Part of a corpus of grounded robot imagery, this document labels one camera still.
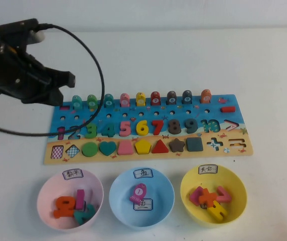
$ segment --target pink bowl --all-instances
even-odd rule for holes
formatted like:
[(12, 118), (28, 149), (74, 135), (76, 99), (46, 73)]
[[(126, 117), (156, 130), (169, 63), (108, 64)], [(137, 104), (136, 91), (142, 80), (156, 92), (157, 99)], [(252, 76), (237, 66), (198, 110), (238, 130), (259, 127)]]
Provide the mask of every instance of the pink bowl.
[[(96, 214), (83, 225), (73, 217), (54, 218), (55, 201), (61, 196), (76, 197), (78, 189), (85, 192), (86, 204), (91, 203)], [(51, 177), (41, 188), (37, 209), (41, 220), (49, 227), (63, 231), (78, 231), (90, 227), (99, 215), (103, 202), (103, 187), (100, 180), (91, 172), (81, 169), (70, 169)]]

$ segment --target white wall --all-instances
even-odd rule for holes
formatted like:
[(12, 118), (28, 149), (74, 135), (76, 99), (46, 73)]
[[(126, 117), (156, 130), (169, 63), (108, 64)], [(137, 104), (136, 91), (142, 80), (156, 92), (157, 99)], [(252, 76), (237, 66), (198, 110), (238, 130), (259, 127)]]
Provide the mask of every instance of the white wall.
[(0, 0), (0, 24), (37, 18), (72, 31), (287, 26), (287, 0)]

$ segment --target green circle block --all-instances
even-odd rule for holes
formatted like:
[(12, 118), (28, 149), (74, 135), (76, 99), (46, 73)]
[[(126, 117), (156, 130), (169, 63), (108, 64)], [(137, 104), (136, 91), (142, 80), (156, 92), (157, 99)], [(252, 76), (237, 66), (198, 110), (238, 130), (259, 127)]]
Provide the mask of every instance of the green circle block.
[(88, 142), (82, 146), (82, 154), (86, 157), (93, 157), (98, 152), (98, 145), (94, 142)]

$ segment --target white table surface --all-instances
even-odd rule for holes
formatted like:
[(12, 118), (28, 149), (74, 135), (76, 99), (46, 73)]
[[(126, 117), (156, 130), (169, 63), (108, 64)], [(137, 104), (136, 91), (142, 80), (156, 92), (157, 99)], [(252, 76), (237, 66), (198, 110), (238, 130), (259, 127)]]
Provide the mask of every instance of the white table surface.
[[(47, 138), (0, 133), (0, 240), (287, 240), (287, 29), (199, 30), (180, 32), (77, 33), (97, 56), (106, 93), (135, 96), (159, 91), (165, 96), (190, 89), (199, 95), (235, 94), (254, 148), (250, 157), (148, 160), (76, 165), (43, 165)], [(46, 33), (28, 51), (44, 65), (69, 70), (76, 87), (62, 88), (65, 101), (75, 94), (99, 96), (93, 61), (63, 33)], [(0, 126), (46, 132), (52, 107), (23, 105), (0, 96)], [(236, 222), (216, 229), (197, 226), (180, 199), (180, 183), (196, 165), (228, 167), (244, 182), (248, 205)], [(112, 214), (109, 189), (121, 172), (150, 166), (171, 180), (176, 194), (171, 215), (156, 227), (132, 231)], [(41, 222), (37, 195), (52, 175), (83, 168), (102, 181), (105, 199), (91, 229), (62, 233)]]

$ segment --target educational toy board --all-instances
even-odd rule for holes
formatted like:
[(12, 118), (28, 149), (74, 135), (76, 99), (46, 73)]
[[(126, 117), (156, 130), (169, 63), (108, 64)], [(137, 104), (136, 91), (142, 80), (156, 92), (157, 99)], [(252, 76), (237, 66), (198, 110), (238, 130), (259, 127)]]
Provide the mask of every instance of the educational toy board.
[[(85, 123), (99, 101), (74, 96), (54, 107), (50, 132)], [(45, 164), (116, 162), (140, 159), (252, 155), (253, 149), (235, 95), (193, 96), (170, 91), (120, 99), (105, 95), (98, 116), (79, 131), (48, 138)]]

